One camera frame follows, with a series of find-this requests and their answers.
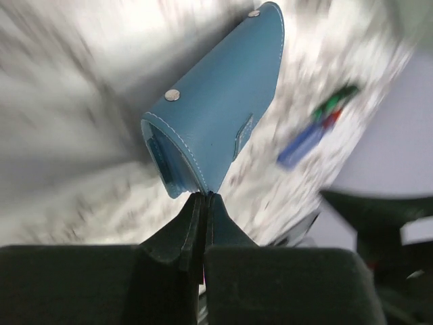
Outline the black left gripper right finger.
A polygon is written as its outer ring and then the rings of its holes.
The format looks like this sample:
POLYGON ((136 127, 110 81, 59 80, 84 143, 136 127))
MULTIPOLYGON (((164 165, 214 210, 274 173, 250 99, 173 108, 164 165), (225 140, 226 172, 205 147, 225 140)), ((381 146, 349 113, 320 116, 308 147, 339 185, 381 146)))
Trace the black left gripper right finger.
POLYGON ((210 324, 385 324, 367 266, 341 248, 258 246, 208 199, 204 251, 210 324))

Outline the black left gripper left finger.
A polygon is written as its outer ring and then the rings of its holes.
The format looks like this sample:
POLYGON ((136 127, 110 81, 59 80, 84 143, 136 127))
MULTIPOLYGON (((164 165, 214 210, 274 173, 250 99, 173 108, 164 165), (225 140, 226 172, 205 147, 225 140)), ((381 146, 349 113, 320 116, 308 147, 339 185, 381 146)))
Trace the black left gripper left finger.
POLYGON ((202 196, 128 245, 1 249, 2 324, 196 324, 202 196))

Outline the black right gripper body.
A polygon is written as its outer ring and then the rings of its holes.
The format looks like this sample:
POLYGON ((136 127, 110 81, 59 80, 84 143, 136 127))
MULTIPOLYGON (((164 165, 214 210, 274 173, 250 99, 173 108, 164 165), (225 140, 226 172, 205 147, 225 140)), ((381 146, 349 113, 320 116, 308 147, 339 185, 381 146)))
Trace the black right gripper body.
POLYGON ((356 232, 388 324, 432 323, 432 241, 403 244, 405 224, 432 216, 432 197, 380 198, 322 190, 356 232))

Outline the blue leather card holder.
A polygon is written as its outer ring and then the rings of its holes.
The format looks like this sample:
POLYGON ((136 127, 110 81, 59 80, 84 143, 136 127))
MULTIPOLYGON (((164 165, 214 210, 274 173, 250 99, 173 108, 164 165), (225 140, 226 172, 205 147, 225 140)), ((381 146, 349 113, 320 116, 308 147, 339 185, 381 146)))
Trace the blue leather card holder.
POLYGON ((263 3, 177 81, 141 120, 171 198, 217 192, 275 96, 284 45, 276 3, 263 3))

